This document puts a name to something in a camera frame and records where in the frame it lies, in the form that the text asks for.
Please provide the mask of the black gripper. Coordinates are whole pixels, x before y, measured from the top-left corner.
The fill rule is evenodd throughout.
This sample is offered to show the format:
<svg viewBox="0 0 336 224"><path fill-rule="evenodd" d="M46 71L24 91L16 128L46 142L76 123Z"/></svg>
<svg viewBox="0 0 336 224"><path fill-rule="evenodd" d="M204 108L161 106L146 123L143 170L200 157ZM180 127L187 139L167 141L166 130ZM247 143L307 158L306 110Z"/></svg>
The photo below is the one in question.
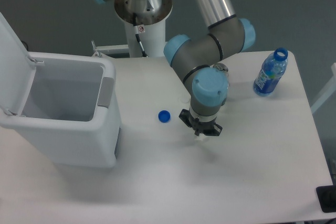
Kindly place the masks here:
<svg viewBox="0 0 336 224"><path fill-rule="evenodd" d="M217 114L210 116L202 116L194 112L193 110L182 109L179 118L185 123L185 125L194 130L194 134L204 134L206 136L220 136L222 127L215 122Z"/></svg>

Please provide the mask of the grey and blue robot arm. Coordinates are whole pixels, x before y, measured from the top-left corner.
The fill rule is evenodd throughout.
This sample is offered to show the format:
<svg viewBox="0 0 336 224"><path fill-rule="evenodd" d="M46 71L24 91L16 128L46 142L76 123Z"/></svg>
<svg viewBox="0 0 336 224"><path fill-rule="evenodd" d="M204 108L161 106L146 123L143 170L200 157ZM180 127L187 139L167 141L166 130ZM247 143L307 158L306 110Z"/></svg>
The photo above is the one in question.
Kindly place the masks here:
<svg viewBox="0 0 336 224"><path fill-rule="evenodd" d="M165 38L172 0L95 0L114 2L123 21L130 57L164 56L191 96L180 119L195 135L219 136L217 114L226 101L228 81L215 66L255 42L249 20L238 18L230 0L197 0L208 33L199 40L186 35Z"/></svg>

